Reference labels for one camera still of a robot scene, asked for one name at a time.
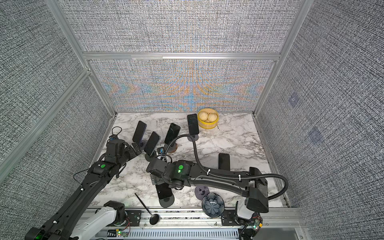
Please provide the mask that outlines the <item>purple-edged black phone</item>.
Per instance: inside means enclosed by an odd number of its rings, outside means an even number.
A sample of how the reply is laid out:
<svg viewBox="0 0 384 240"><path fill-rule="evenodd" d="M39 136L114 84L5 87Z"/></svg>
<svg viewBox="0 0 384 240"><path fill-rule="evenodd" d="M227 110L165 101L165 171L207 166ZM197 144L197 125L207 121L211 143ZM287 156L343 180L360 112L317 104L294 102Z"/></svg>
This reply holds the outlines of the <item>purple-edged black phone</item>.
<svg viewBox="0 0 384 240"><path fill-rule="evenodd" d="M187 115L187 120L188 120L189 134L192 136L198 135L200 133L199 124L198 124L198 115L197 114Z"/></svg>

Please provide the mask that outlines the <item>teal-edged black phone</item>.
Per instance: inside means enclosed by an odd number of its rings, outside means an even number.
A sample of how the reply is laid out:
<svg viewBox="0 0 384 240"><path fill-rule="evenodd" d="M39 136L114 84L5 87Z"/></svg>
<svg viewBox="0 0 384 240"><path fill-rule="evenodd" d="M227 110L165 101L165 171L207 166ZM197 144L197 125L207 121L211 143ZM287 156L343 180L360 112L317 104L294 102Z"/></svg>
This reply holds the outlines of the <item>teal-edged black phone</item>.
<svg viewBox="0 0 384 240"><path fill-rule="evenodd" d="M145 147L144 147L144 152L151 156L153 154L153 152L155 151L155 148L157 146L157 144L159 143L161 137L156 133L156 132L152 132Z"/></svg>

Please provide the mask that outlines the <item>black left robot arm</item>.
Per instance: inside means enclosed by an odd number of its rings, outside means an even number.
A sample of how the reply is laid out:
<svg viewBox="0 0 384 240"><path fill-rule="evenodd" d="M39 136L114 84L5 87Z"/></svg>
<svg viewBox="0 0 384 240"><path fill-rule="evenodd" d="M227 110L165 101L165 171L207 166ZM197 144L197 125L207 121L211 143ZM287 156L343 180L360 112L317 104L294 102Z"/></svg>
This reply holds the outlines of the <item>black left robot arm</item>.
<svg viewBox="0 0 384 240"><path fill-rule="evenodd" d="M26 240L89 240L104 227L126 220L124 204L109 201L88 221L78 223L98 193L120 176L128 161L142 153L138 144L128 144L118 138L107 141L106 147L106 152L86 170L86 176L72 196L40 228L31 228L25 235Z"/></svg>

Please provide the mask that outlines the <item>blue-edged phone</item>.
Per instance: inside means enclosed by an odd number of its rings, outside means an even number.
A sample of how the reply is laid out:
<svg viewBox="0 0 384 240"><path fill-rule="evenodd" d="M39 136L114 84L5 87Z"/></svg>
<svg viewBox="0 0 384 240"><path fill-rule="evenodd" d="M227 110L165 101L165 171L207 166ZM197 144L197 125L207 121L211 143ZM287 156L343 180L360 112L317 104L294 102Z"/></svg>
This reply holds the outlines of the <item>blue-edged phone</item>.
<svg viewBox="0 0 384 240"><path fill-rule="evenodd" d="M135 129L134 135L133 135L133 142L136 144L140 144L142 142L144 133L146 131L147 124L143 121L139 121L137 124L137 127Z"/></svg>

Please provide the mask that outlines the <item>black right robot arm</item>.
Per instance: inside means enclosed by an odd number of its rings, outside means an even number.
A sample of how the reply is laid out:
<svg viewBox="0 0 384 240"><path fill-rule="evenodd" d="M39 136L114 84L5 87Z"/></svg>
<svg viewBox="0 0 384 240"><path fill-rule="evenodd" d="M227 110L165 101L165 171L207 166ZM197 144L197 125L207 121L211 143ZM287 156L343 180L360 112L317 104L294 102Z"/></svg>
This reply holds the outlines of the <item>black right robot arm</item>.
<svg viewBox="0 0 384 240"><path fill-rule="evenodd" d="M246 207L251 211L269 212L268 181L254 167L250 167L248 172L232 172L200 168L197 163L190 161L167 163L154 159L149 163L146 172L167 183L171 189L197 185L213 187L246 198Z"/></svg>

